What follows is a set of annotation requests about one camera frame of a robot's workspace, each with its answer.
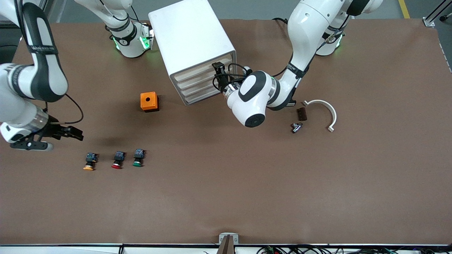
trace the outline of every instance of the gray floor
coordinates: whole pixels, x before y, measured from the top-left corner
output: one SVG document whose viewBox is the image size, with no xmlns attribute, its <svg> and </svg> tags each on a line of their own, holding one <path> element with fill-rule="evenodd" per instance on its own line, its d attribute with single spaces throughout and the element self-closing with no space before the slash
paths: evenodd
<svg viewBox="0 0 452 254">
<path fill-rule="evenodd" d="M 179 1 L 134 0 L 133 6 L 139 19 L 148 19 L 149 12 Z M 209 0 L 209 2 L 219 19 L 272 19 L 289 18 L 300 0 Z M 403 18 L 403 14 L 398 0 L 385 0 L 377 11 L 363 14 L 359 18 L 398 19 Z M 63 23 L 101 22 L 97 16 L 72 0 L 56 1 L 49 20 Z"/>
<path fill-rule="evenodd" d="M 406 8 L 412 19 L 428 16 L 441 2 L 441 0 L 405 0 Z M 447 7 L 442 14 L 447 15 L 451 12 L 452 5 Z M 445 22 L 441 22 L 437 18 L 435 28 L 438 30 L 439 41 L 450 64 L 452 61 L 452 17 Z"/>
<path fill-rule="evenodd" d="M 133 6 L 139 19 L 148 19 L 150 11 L 168 6 L 180 0 L 134 0 Z M 406 0 L 413 18 L 422 17 L 433 10 L 440 0 Z M 209 0 L 213 10 L 220 19 L 272 19 L 289 18 L 299 0 Z M 371 14 L 362 14 L 358 19 L 400 19 L 403 18 L 398 0 L 384 0 L 383 4 Z M 50 22 L 91 23 L 101 22 L 93 13 L 78 5 L 73 0 L 56 0 L 49 13 Z M 452 40 L 450 27 L 438 24 L 440 37 L 447 55 L 452 58 Z M 0 46 L 19 42 L 18 29 L 0 29 Z M 0 63 L 11 62 L 14 47 L 0 47 Z"/>
</svg>

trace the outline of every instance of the yellow floor line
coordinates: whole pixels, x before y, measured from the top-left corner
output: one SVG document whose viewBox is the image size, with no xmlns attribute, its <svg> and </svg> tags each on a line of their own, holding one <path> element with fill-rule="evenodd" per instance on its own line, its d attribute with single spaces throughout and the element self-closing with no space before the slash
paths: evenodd
<svg viewBox="0 0 452 254">
<path fill-rule="evenodd" d="M 410 18 L 410 14 L 408 13 L 408 9 L 406 8 L 405 0 L 399 0 L 400 8 L 402 9 L 403 17 L 405 19 Z"/>
</svg>

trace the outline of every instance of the metal fitting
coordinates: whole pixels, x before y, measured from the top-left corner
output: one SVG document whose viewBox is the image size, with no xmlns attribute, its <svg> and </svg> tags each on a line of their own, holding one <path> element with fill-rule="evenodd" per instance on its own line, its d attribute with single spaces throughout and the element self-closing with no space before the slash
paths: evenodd
<svg viewBox="0 0 452 254">
<path fill-rule="evenodd" d="M 292 133 L 297 133 L 303 127 L 303 123 L 293 123 L 292 124 Z"/>
</svg>

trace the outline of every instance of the green led light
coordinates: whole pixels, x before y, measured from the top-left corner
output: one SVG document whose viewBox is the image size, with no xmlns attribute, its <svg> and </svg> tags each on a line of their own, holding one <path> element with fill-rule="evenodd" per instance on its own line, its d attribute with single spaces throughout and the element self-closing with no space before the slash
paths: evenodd
<svg viewBox="0 0 452 254">
<path fill-rule="evenodd" d="M 141 43 L 143 44 L 144 49 L 149 48 L 149 40 L 140 36 Z"/>
</svg>

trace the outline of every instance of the white plastic clip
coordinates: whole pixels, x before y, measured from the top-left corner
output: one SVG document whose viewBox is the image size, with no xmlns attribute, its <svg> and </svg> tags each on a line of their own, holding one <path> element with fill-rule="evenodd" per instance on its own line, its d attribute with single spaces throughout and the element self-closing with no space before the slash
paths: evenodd
<svg viewBox="0 0 452 254">
<path fill-rule="evenodd" d="M 327 107 L 327 108 L 331 111 L 331 114 L 333 115 L 333 122 L 332 122 L 331 125 L 328 127 L 328 130 L 329 130 L 330 132 L 333 132 L 333 131 L 334 131 L 333 126 L 334 126 L 334 124 L 336 123 L 336 120 L 337 120 L 337 118 L 338 118 L 338 115 L 336 114 L 336 110 L 333 108 L 333 106 L 331 106 L 331 104 L 329 104 L 328 102 L 326 102 L 326 101 L 324 101 L 324 100 L 312 100 L 312 101 L 310 101 L 310 102 L 307 102 L 307 101 L 304 101 L 304 102 L 303 102 L 303 104 L 304 104 L 305 106 L 307 106 L 307 105 L 309 105 L 309 104 L 313 104 L 313 103 L 319 103 L 319 104 L 322 104 L 322 105 L 324 105 L 325 107 Z"/>
</svg>

